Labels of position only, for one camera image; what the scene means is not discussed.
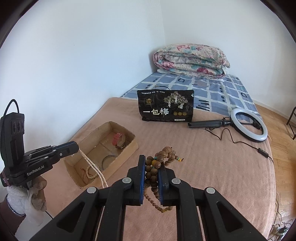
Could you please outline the left forearm dark sleeve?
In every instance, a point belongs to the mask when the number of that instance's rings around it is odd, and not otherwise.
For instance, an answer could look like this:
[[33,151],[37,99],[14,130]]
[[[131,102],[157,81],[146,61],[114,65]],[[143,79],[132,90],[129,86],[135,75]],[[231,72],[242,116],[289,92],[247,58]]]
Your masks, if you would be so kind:
[[0,229],[1,240],[18,241],[15,234],[26,215],[17,215],[9,207],[6,199],[1,202]]

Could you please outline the left hand white glove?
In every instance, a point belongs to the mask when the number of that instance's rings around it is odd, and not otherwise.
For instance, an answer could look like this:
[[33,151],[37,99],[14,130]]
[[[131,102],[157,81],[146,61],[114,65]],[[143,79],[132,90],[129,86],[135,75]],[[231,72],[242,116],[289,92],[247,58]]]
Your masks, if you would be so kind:
[[29,189],[22,186],[9,186],[6,188],[6,200],[9,208],[19,217],[26,217],[28,221],[40,226],[47,210],[44,189],[47,180],[42,176],[30,181]]

